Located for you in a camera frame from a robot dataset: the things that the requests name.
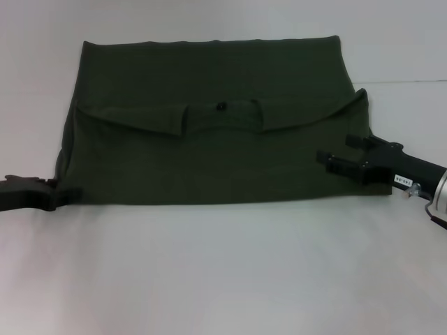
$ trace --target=white label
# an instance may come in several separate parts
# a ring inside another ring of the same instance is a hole
[[[411,179],[405,178],[403,176],[399,176],[398,174],[396,174],[394,176],[394,182],[395,183],[399,183],[401,185],[405,185],[410,187],[411,185],[413,185],[413,181]]]

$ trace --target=olive green bag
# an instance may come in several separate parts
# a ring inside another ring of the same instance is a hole
[[[370,135],[339,38],[84,43],[57,161],[58,201],[224,204],[389,194],[325,173]]]

